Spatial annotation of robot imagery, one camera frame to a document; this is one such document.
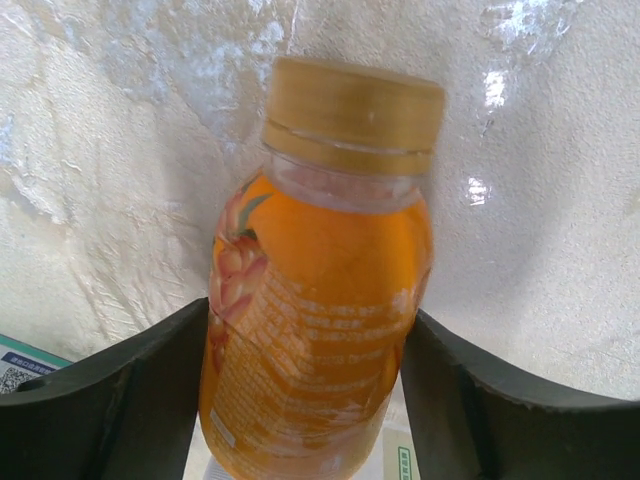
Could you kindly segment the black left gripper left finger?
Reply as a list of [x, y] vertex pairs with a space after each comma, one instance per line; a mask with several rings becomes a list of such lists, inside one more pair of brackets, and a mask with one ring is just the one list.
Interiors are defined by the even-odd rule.
[[4, 479], [180, 479], [208, 302], [1, 397]]

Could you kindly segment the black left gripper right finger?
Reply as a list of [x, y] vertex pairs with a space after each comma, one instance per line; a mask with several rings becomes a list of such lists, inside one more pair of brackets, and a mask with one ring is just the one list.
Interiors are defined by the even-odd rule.
[[402, 383], [424, 479], [636, 479], [639, 404], [522, 370], [424, 311]]

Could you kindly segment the orange juice bottle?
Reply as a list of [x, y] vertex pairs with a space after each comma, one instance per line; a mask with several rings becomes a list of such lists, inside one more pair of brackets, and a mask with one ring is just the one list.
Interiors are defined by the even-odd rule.
[[273, 66], [259, 169], [215, 229], [199, 394], [235, 479], [348, 479], [381, 430], [434, 261], [438, 84], [338, 61]]

